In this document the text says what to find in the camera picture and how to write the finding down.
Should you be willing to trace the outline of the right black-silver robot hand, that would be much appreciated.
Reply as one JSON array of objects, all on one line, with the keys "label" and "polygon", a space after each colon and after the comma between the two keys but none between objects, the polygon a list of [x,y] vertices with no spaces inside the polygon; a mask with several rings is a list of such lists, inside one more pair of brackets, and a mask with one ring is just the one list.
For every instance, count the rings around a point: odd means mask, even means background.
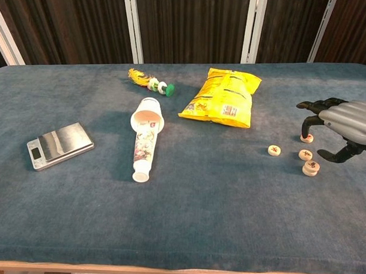
[{"label": "right black-silver robot hand", "polygon": [[331,163],[343,163],[353,156],[366,151],[366,102],[361,100],[347,101],[328,98],[315,102],[304,101],[296,105],[299,109],[307,109],[314,115],[306,117],[301,126],[301,135],[306,138],[311,126],[324,125],[342,136],[346,141],[339,152],[331,153],[319,149],[320,157]]}]

